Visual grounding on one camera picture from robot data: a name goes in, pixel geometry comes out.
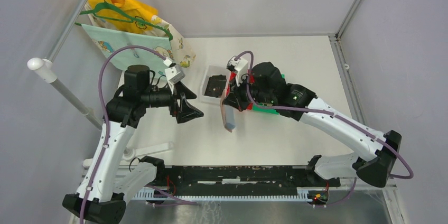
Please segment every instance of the metal frame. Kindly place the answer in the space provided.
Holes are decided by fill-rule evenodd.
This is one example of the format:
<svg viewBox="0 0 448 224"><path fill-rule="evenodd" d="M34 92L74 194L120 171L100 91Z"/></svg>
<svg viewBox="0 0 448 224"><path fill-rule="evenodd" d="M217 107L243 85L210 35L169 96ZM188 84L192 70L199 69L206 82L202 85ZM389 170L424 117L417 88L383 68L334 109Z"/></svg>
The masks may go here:
<svg viewBox="0 0 448 224"><path fill-rule="evenodd" d="M72 27L74 26L74 23L83 9L85 3L87 0L80 0L78 4L76 5L75 9L72 11L72 13L69 16L69 19L67 20L67 23L65 24L61 34L59 35L59 38L56 40L55 44L53 45L51 52L47 54L43 59L44 61L51 64L59 54L59 51L64 44L65 40L67 39L67 36L69 35ZM337 33L330 34L330 44L331 48L334 53L334 57L338 66L339 74L342 80L342 84L344 87L344 90L346 92L347 100L349 102L350 111L352 113L352 116L357 121L366 124L365 117L362 112L361 105L359 103L359 97L356 92L356 88L354 86L352 77L349 72L349 67L347 67L347 62L344 57L344 54L341 49L341 37L344 34L345 30L347 29L347 26L349 25L351 19L355 15L360 3L362 0L354 0L352 3L347 15L345 16L341 26L339 27ZM86 118L95 125L98 129L101 129L102 122L100 119L96 118L92 112L91 109L86 107L63 83L61 83L59 80L56 80L55 82L52 82L51 85L60 93L62 94L72 105L74 105ZM120 166L117 176L120 177L121 173L125 172L124 170L127 170L126 166ZM334 188L332 190L345 190L348 186L351 185L351 180L341 180L341 187ZM379 190L378 188L372 187L370 185L363 184L362 182L359 182L356 186L357 190ZM382 189L384 197L386 199L386 205L387 209L389 211L391 220L393 224L404 224L405 220L403 218L403 215L401 214L401 210L398 204L398 197L397 197L397 188L395 185L394 180L389 180L387 186Z"/></svg>
<svg viewBox="0 0 448 224"><path fill-rule="evenodd" d="M344 18L344 20L342 21L341 26L338 29L338 32L336 33L336 38L338 40L341 40L342 35L344 34L344 32L347 29L347 26L349 25L351 19L353 18L354 14L356 13L356 11L358 10L358 7L360 5L360 3L362 2L362 0L354 0L346 17Z"/></svg>

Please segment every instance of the purple tube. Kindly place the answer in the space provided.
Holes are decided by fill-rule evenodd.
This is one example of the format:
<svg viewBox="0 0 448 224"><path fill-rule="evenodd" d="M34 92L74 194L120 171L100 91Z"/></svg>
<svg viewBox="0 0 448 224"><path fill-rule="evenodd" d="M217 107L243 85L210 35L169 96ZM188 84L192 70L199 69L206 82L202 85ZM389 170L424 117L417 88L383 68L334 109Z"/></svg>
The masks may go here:
<svg viewBox="0 0 448 224"><path fill-rule="evenodd" d="M197 205L197 204L198 204L198 203L196 203L196 202L192 202L192 201L187 201L187 200L178 199L178 198L176 198L175 196L173 196L173 195L171 195L171 194L169 194L169 193L166 193L166 192L162 191L161 189L159 189L159 188L157 188L157 187L155 187L155 186L153 186L153 185L148 184L148 185L146 185L146 186L149 187L149 188L151 188L151 189L154 189L154 190L160 192L160 194L165 195L165 196L167 196L168 198L171 198L171 199L174 199L174 200L177 200L177 201L180 202L180 203L165 204L165 205L161 205L161 204L159 204L159 205L156 205L156 207L163 207L163 206L166 206L166 207L168 207L168 206L178 206L178 205L181 205L181 204L193 204L193 205Z"/></svg>
<svg viewBox="0 0 448 224"><path fill-rule="evenodd" d="M409 175L395 175L391 174L391 178L398 178L398 179L411 179L414 177L414 171L410 168L409 164L405 161L402 155L400 155L393 147L391 147L389 144L387 144L384 141L377 141L381 145L385 146L387 149L389 149L395 156L403 163L403 166L408 170Z"/></svg>
<svg viewBox="0 0 448 224"><path fill-rule="evenodd" d="M102 95L102 76L104 74L104 70L106 69L107 64L109 63L109 61L118 53L124 51L124 50L128 50L128 49L142 49L142 50L146 50L149 51L155 55L157 55L159 58L161 58L162 60L165 60L166 58L161 55L160 53L158 53L157 51L144 47L144 46L140 46L140 45L130 45L130 46L125 46L122 47L116 51L114 51L107 59L106 61L104 61L104 63L102 64L101 70L99 71L99 79L98 79L98 94L99 94L99 101L101 103L101 108L102 108L102 112L104 113L104 123L106 124L106 135L104 138L104 145L107 145L107 143L109 142L109 136L110 136L110 122L109 122L109 116L107 116L107 110L106 110L106 103L104 102L104 96ZM92 173L90 175L90 179L89 182L87 184L87 187L91 187L92 184L94 183L94 179L95 179L95 175L98 171L99 168L99 164L101 163L102 157L104 156L104 151L106 149L104 147L101 148L101 151L98 155L98 161L95 163L94 165L94 169L92 170ZM89 197L89 191L86 190L85 194L84 194L84 198L82 199L82 203L81 203L81 210L79 213L79 223L80 224L84 224L84 210L86 208L86 202L87 202L87 197Z"/></svg>
<svg viewBox="0 0 448 224"><path fill-rule="evenodd" d="M250 65L249 65L249 71L248 73L250 74L250 72L252 72L252 67L254 66L254 53L251 51L243 51L242 53L238 54L235 57L235 61L237 61L239 58L241 58L244 54L249 54L250 55Z"/></svg>

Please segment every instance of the white table surface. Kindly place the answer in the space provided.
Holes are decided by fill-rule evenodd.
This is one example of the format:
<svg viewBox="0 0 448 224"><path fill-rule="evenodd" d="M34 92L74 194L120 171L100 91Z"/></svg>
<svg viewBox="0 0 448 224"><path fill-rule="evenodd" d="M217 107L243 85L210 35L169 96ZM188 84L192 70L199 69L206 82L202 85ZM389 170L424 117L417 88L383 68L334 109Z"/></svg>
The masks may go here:
<svg viewBox="0 0 448 224"><path fill-rule="evenodd" d="M301 84L338 111L350 116L338 68L327 36L187 39L196 61L185 70L182 82L199 95L207 65L225 67L242 51L251 50L254 65L270 61L287 82ZM173 150L152 156L166 165L303 165L317 154L351 153L348 147L324 132L280 115L235 110L233 133L222 125L218 105L189 102L204 117L178 125L168 108L147 109L128 147L146 147L173 141Z"/></svg>

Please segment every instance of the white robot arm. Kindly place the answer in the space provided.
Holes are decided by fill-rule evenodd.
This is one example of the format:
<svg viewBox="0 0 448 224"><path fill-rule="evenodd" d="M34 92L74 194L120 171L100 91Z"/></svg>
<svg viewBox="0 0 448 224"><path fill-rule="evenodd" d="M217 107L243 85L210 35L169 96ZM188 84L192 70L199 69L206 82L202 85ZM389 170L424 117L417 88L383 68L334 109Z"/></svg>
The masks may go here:
<svg viewBox="0 0 448 224"><path fill-rule="evenodd" d="M243 111L251 103L265 104L268 107L259 107L275 109L282 116L314 126L351 148L354 151L351 154L317 155L310 160L308 169L325 180L360 177L373 186L386 185L397 156L384 145L398 152L402 138L399 133L391 130L384 134L347 117L311 90L286 83L279 69L270 62L253 68L251 65L245 71L247 64L247 60L239 57L233 57L227 64L235 77L230 80L225 105ZM243 77L242 72L249 74Z"/></svg>
<svg viewBox="0 0 448 224"><path fill-rule="evenodd" d="M147 108L169 107L178 124L204 115L187 102L196 95L180 82L181 70L174 64L168 70L169 88L152 86L147 66L130 66L125 71L125 84L106 105L109 125L102 126L101 139L87 175L76 193L64 197L62 205L76 216L83 212L85 220L119 223L131 198L145 185L163 179L163 160L145 156L132 172L114 183L126 145Z"/></svg>

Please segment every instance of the green part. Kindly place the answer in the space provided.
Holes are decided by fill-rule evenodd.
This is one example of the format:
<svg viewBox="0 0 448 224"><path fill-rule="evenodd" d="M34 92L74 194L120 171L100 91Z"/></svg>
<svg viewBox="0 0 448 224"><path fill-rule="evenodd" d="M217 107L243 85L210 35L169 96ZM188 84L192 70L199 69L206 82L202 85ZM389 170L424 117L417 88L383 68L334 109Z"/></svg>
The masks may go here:
<svg viewBox="0 0 448 224"><path fill-rule="evenodd" d="M262 108L258 108L258 107L255 106L255 105L252 105L252 110L253 110L253 111L259 111L259 112L265 112L265 113L269 113L269 114L278 115L278 112L276 112L274 109L262 109Z"/></svg>
<svg viewBox="0 0 448 224"><path fill-rule="evenodd" d="M100 16L100 15L97 15L97 14L96 14L96 13L98 13L99 11L104 10L104 9L115 11L115 12L119 13L120 15L122 15L122 16L128 18L128 20L115 19L115 18L105 17L105 16ZM145 24L145 25L151 26L151 27L153 27L153 28L156 28L156 29L159 29L159 30L165 32L165 34L168 36L168 39L169 39L170 41L173 40L173 35L170 33L169 30L164 29L163 27L160 27L160 26L151 24L151 23L149 23L149 22L145 22L145 21L143 21L143 20L141 20L141 19L132 17L132 16L126 14L125 12L123 12L123 10L121 10L121 9L118 8L117 6L112 5L112 4L109 4L109 3L107 3L107 2L101 2L101 3L98 3L98 4L95 6L94 9L92 9L92 10L87 10L87 11L82 11L82 12L79 13L79 14L80 14L80 15L83 15L83 14L93 14L95 17L98 17L98 18L103 18L103 19L112 20L112 21L119 21L119 22L128 22L128 23L138 22L138 23Z"/></svg>

